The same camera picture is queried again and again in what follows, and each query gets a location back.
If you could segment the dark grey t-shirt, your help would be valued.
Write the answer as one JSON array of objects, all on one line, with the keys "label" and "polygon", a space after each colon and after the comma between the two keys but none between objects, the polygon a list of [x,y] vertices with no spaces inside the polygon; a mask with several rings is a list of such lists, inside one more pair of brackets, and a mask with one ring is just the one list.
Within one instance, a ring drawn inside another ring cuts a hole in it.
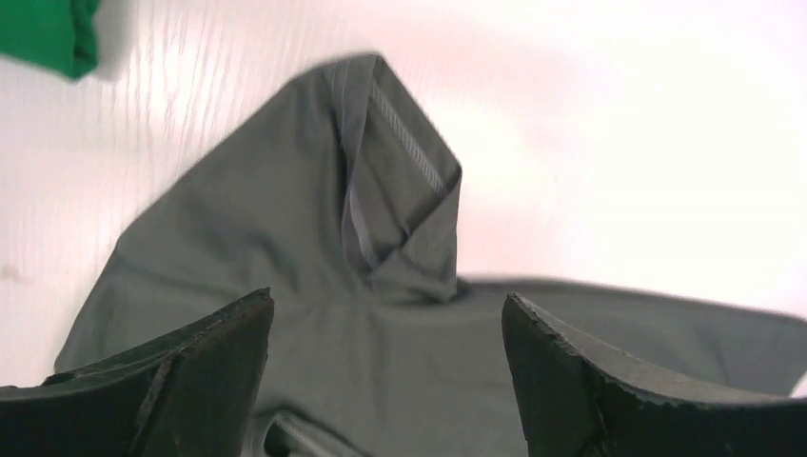
[{"label": "dark grey t-shirt", "polygon": [[277,410],[368,456],[523,456],[502,304],[523,295],[654,365],[787,395],[806,326],[542,280],[458,277],[462,169],[384,59],[290,81],[121,235],[54,367],[136,347],[258,288],[275,318],[243,454]]}]

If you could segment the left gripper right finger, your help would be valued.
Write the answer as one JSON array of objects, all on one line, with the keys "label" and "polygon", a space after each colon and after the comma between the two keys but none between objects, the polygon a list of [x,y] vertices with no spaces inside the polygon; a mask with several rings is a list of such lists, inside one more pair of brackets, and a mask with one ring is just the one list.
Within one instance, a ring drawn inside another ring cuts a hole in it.
[{"label": "left gripper right finger", "polygon": [[802,456],[806,403],[653,365],[507,296],[502,336],[532,456]]}]

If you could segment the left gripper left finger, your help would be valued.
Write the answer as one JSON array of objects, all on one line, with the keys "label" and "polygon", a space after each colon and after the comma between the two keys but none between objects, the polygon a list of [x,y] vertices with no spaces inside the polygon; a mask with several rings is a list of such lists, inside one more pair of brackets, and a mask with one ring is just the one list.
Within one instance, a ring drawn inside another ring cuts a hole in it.
[{"label": "left gripper left finger", "polygon": [[38,387],[1,390],[5,456],[236,456],[266,364],[267,289]]}]

